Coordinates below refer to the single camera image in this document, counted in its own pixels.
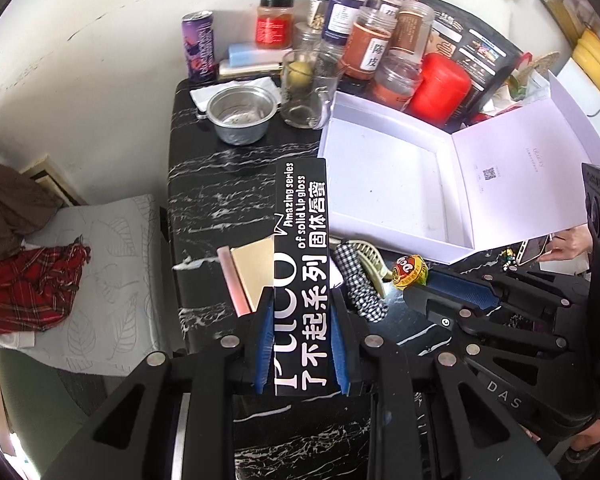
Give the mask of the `bystander hand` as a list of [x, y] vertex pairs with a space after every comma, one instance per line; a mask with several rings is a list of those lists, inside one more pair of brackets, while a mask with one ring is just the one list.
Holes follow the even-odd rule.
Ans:
[[593, 239], [586, 224], [554, 233], [540, 261], [568, 261], [593, 251]]

